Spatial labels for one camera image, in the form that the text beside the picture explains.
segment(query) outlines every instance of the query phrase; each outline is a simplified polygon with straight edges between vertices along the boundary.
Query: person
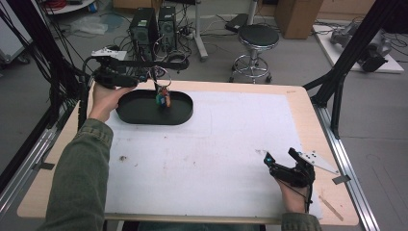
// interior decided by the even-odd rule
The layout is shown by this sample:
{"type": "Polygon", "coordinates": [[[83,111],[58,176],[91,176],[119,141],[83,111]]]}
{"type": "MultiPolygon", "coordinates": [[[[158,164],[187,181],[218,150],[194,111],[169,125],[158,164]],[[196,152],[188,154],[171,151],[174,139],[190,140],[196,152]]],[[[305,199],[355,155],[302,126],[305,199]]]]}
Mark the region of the person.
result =
{"type": "MultiPolygon", "coordinates": [[[[102,230],[114,135],[105,122],[119,98],[132,89],[94,85],[89,117],[56,166],[45,221],[38,231],[102,230]]],[[[288,211],[282,216],[282,230],[321,230],[317,218],[305,214],[306,188],[293,189],[277,182],[288,211]]]]}

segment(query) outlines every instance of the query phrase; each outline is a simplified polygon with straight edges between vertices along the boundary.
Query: small figurine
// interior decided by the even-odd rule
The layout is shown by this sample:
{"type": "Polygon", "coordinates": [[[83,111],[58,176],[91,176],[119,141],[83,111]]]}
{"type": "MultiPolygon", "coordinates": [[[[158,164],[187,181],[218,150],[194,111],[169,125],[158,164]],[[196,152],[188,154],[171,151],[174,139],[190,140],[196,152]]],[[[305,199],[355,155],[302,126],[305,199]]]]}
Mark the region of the small figurine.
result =
{"type": "Polygon", "coordinates": [[[166,87],[159,89],[159,93],[156,95],[156,103],[162,107],[170,107],[170,92],[168,92],[166,87]]]}

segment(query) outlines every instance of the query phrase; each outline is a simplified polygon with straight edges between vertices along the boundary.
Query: black tray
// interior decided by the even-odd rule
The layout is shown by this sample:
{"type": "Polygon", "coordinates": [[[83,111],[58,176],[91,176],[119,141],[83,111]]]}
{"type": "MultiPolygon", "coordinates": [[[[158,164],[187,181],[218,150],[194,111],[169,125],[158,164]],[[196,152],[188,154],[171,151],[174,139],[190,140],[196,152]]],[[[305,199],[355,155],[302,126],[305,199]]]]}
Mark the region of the black tray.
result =
{"type": "Polygon", "coordinates": [[[116,109],[121,120],[132,124],[178,125],[192,116],[192,100],[180,91],[171,91],[171,106],[156,104],[154,90],[133,90],[123,95],[116,109]]]}

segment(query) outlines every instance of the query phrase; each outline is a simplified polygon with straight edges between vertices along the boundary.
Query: white plastic part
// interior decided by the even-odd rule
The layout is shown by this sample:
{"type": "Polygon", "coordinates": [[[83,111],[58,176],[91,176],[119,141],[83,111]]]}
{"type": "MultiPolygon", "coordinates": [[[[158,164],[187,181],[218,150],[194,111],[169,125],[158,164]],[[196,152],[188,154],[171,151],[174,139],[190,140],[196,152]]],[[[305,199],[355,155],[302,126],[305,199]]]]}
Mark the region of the white plastic part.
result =
{"type": "Polygon", "coordinates": [[[93,57],[98,57],[98,56],[110,56],[112,58],[115,58],[117,60],[123,61],[126,56],[126,51],[114,51],[110,50],[108,48],[103,48],[98,51],[92,51],[91,55],[93,57]]]}
{"type": "Polygon", "coordinates": [[[339,171],[330,166],[330,164],[328,164],[323,158],[321,158],[320,155],[318,155],[318,153],[316,153],[315,151],[307,153],[299,152],[299,156],[312,166],[320,167],[326,171],[330,171],[336,175],[339,175],[339,171]]]}

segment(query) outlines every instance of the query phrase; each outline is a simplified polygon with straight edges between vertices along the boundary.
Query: metal stool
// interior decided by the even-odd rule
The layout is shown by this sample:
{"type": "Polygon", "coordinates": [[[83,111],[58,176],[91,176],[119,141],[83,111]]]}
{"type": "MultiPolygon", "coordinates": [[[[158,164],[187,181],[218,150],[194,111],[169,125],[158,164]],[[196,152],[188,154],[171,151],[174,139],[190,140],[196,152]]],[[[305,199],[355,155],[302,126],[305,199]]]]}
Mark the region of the metal stool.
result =
{"type": "Polygon", "coordinates": [[[272,49],[278,43],[278,33],[268,26],[247,25],[240,28],[238,35],[240,42],[248,48],[250,55],[241,55],[234,61],[229,82],[233,83],[234,75],[240,73],[252,78],[254,84],[256,78],[268,75],[266,81],[270,83],[272,76],[268,64],[259,55],[265,50],[272,49]]]}

